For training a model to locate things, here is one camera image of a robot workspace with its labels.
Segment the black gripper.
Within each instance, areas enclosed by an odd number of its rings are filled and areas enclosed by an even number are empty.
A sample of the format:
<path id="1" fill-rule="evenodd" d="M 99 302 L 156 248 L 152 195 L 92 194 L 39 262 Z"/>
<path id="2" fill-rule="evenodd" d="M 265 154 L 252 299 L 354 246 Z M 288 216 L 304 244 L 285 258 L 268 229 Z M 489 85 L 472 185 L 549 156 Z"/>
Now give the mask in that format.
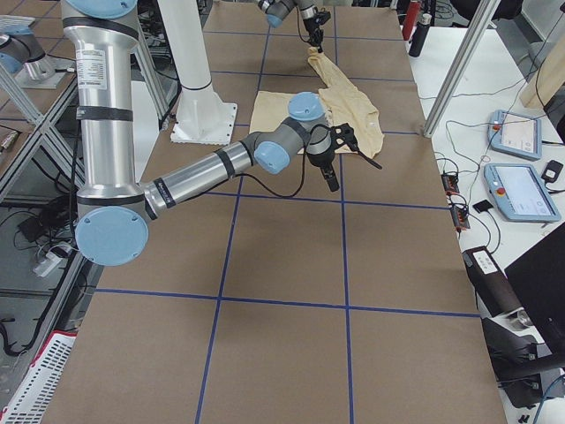
<path id="1" fill-rule="evenodd" d="M 323 23 L 319 19 L 309 19 L 308 20 L 308 42 L 317 43 L 316 49 L 318 53 L 323 53 L 322 41 L 323 41 Z"/>
<path id="2" fill-rule="evenodd" d="M 316 155 L 311 153 L 308 154 L 308 160 L 311 165 L 321 169 L 322 176 L 328 184 L 328 188 L 331 192 L 336 192 L 339 189 L 339 182 L 333 168 L 334 159 L 334 152 L 325 152 Z"/>

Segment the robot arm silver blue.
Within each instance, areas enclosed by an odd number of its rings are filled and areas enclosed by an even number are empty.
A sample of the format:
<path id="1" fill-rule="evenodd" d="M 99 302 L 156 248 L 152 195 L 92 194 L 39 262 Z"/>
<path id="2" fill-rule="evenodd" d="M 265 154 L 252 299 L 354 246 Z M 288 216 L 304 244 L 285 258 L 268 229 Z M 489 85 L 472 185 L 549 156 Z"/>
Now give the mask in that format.
<path id="1" fill-rule="evenodd" d="M 135 260 L 146 246 L 147 224 L 164 210 L 201 194 L 253 165 L 276 174 L 303 153 L 331 191 L 339 184 L 337 148 L 320 98 L 290 99 L 287 117 L 271 132 L 231 138 L 237 107 L 215 92 L 196 3 L 162 1 L 159 10 L 181 86 L 173 138 L 216 145 L 216 151 L 147 184 L 134 166 L 131 53 L 139 44 L 133 1 L 64 1 L 64 34 L 76 49 L 85 183 L 77 194 L 75 239 L 80 252 L 103 266 Z"/>
<path id="2" fill-rule="evenodd" d="M 268 24 L 279 27 L 288 15 L 296 11 L 297 17 L 302 19 L 303 26 L 308 33 L 308 38 L 299 37 L 311 47 L 316 48 L 318 53 L 323 52 L 324 30 L 322 28 L 331 18 L 330 11 L 319 9 L 314 1 L 307 0 L 257 0 L 256 4 L 265 15 Z"/>

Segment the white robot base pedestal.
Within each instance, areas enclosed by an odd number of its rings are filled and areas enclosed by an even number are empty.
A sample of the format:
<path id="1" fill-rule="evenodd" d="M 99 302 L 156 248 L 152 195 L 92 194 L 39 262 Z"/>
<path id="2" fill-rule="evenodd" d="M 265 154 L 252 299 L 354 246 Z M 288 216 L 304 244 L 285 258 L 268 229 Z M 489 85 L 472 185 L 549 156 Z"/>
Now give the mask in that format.
<path id="1" fill-rule="evenodd" d="M 227 145 L 237 105 L 215 92 L 195 1 L 158 2 L 182 92 L 171 140 L 176 143 Z"/>

